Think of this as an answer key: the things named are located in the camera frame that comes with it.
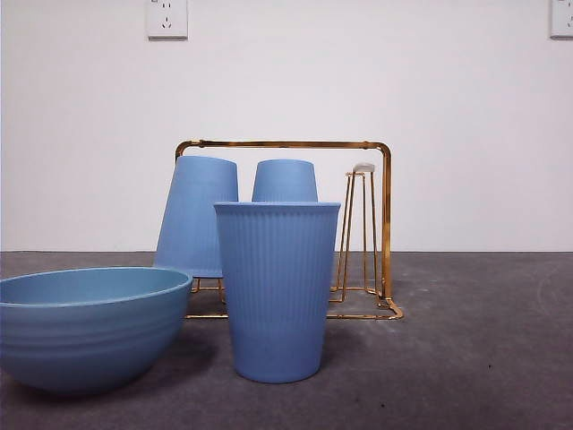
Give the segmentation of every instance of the gray carpet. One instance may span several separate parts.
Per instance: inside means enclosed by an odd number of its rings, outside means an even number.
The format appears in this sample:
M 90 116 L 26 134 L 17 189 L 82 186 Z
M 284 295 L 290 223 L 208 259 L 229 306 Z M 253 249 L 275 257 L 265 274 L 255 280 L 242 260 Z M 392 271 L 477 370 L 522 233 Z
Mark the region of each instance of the gray carpet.
M 151 261 L 4 253 L 2 277 Z M 107 394 L 60 399 L 3 374 L 1 427 L 573 429 L 573 253 L 395 253 L 393 271 L 406 317 L 329 320 L 321 370 L 305 381 L 245 380 L 227 321 L 193 320 L 146 374 Z M 333 310 L 369 312 L 357 294 Z M 192 306 L 206 311 L 213 296 Z

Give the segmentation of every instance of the ribbed cup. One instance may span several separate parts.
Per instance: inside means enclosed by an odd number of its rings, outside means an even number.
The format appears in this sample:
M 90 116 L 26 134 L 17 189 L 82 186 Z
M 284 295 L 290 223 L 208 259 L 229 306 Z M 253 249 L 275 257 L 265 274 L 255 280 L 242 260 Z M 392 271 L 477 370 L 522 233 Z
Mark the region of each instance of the ribbed cup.
M 177 159 L 154 266 L 220 278 L 214 202 L 236 202 L 236 164 L 212 157 Z
M 314 165 L 301 159 L 267 159 L 257 165 L 253 202 L 317 202 Z
M 218 203 L 236 371 L 288 383 L 318 371 L 339 203 Z

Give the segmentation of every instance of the cup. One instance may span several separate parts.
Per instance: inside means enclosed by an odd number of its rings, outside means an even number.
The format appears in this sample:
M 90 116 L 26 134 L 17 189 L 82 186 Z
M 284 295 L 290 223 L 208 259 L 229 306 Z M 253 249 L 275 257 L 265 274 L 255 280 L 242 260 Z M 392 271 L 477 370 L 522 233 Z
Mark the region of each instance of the cup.
M 314 165 L 301 159 L 267 159 L 257 166 L 253 202 L 317 202 Z
M 183 271 L 195 278 L 220 278 L 213 203 L 237 200 L 235 163 L 212 157 L 179 157 L 153 265 Z
M 216 203 L 235 370 L 263 383 L 316 373 L 339 203 Z

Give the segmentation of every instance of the electrical outlet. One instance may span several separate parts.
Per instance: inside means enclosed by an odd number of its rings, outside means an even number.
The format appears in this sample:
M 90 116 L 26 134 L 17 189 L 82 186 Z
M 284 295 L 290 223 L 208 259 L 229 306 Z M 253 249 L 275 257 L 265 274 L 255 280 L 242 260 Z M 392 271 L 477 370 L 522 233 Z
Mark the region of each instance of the electrical outlet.
M 187 0 L 147 0 L 150 39 L 187 39 Z
M 552 39 L 573 39 L 573 0 L 552 0 Z

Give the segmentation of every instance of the bowl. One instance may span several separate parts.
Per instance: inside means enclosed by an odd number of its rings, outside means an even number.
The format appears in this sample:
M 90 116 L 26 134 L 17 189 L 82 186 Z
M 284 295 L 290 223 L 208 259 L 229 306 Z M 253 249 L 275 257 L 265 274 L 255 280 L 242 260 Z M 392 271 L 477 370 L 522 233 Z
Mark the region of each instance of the bowl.
M 110 267 L 0 281 L 0 366 L 63 395 L 107 391 L 145 372 L 179 331 L 192 279 Z

